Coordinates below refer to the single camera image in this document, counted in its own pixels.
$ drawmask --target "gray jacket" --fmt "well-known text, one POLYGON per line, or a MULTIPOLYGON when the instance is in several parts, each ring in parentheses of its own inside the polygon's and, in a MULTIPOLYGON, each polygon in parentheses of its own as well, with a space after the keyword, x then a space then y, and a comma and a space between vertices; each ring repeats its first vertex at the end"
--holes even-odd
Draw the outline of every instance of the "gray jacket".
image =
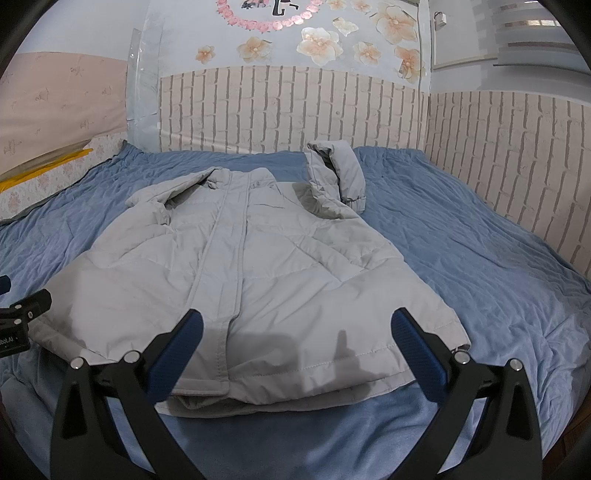
POLYGON ((354 211, 365 181, 350 147, 315 142, 306 158, 309 184, 212 167, 134 193, 48 282, 31 337, 67 361, 114 362, 199 310, 201 344, 159 405, 198 417, 349 404, 412 381, 390 334, 402 306, 449 348, 469 343, 354 211))

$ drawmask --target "blue bedsheet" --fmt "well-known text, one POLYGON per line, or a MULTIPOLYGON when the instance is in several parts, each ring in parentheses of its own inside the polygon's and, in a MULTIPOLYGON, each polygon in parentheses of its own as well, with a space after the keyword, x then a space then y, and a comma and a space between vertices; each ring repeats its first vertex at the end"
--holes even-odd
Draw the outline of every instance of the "blue bedsheet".
MULTIPOLYGON (((457 311, 473 342, 472 355, 491 364, 513 356, 524 361, 547 451, 589 387, 589 283, 542 240, 429 164, 423 153, 371 147, 356 153, 367 180, 363 218, 457 311)), ((124 211, 131 193, 211 165, 243 171, 263 166, 279 181, 305 179, 302 153, 153 155, 128 145, 26 218, 0 227, 0 274, 13 284, 2 305, 41 288, 88 249, 124 211)), ((64 368, 38 346, 0 361, 2 396, 18 439, 46 473, 64 368)), ((147 468, 121 406, 112 401, 111 407, 132 458, 147 468)), ((481 407, 473 409, 448 465, 461 458, 481 407)), ((377 480, 397 467, 435 410, 413 383, 322 411, 163 419, 210 480, 377 480)))

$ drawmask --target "metal screw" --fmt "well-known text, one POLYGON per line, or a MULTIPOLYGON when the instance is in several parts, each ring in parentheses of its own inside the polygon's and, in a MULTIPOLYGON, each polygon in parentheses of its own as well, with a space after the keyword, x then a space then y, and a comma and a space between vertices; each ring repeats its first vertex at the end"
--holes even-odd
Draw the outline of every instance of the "metal screw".
POLYGON ((518 372, 519 370, 521 370, 523 368, 523 363, 518 358, 512 358, 511 360, 509 360, 509 366, 513 370, 518 372))
POLYGON ((125 354, 123 360, 126 364, 134 364, 139 360, 139 352, 135 350, 131 350, 125 354))
POLYGON ((84 359, 81 356, 77 356, 74 360, 70 362, 70 366, 74 370, 78 370, 84 365, 84 359))
POLYGON ((461 350, 459 352, 454 353, 453 358, 457 363, 461 365, 466 365, 470 361, 470 355, 461 350))

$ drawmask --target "bed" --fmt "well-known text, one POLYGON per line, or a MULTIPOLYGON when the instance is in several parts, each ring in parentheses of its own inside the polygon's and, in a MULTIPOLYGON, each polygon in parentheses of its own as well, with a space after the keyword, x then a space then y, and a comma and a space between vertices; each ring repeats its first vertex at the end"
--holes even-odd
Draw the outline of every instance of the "bed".
MULTIPOLYGON (((422 152, 355 150, 367 182, 363 218, 390 239, 411 268, 455 309, 479 362, 526 366, 546 453, 591 381, 591 285, 532 233, 490 210, 422 152)), ((12 279, 3 305, 41 288, 88 249, 134 191, 220 165, 268 168, 278 181, 305 180, 302 153, 144 154, 127 144, 28 215, 0 227, 0 273, 12 279)), ((0 361, 4 404, 17 438, 48 474, 52 413, 66 364, 33 345, 0 361)), ((477 403, 446 466, 461 460, 477 403)), ((149 468, 117 401, 113 416, 131 458, 149 468)), ((412 383, 346 407, 202 420, 163 416, 180 446, 210 479, 379 479, 420 437, 436 406, 412 383)))

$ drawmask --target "flower wall decal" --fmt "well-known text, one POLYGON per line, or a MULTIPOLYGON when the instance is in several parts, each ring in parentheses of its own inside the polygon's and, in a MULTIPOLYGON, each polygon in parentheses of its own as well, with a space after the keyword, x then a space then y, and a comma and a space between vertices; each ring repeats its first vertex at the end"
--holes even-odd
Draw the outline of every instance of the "flower wall decal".
POLYGON ((373 43, 360 41, 353 45, 353 50, 355 51, 355 60, 364 65, 377 65, 382 56, 382 52, 374 47, 373 43))
POLYGON ((351 6, 354 10, 357 10, 363 14, 368 14, 371 12, 371 5, 365 0, 351 0, 351 6))
POLYGON ((270 41, 250 37, 246 43, 238 45, 237 50, 246 63, 251 63, 255 60, 265 60, 271 53, 271 45, 270 41))
POLYGON ((333 25, 339 30, 345 37, 350 33, 357 32, 359 27, 353 22, 346 21, 343 17, 335 18, 333 25))
POLYGON ((326 0, 331 10, 344 10, 347 7, 346 0, 326 0))
POLYGON ((327 32, 324 28, 304 28, 301 31, 302 41, 297 46, 297 51, 308 55, 319 67, 336 60, 342 55, 343 49, 339 45, 339 34, 327 32))
POLYGON ((213 51, 213 47, 211 45, 205 45, 197 51, 197 56, 195 57, 195 60, 198 60, 205 65, 215 56, 216 54, 213 51))
POLYGON ((376 29, 391 44, 396 45, 402 40, 415 41, 417 33, 414 29, 417 21, 402 8, 390 2, 380 2, 378 13, 373 14, 371 20, 376 29))
POLYGON ((398 71, 400 78, 415 83, 421 75, 425 74, 425 68, 421 64, 421 54, 416 48, 407 50, 406 48, 396 47, 394 55, 402 59, 402 65, 400 65, 398 71))

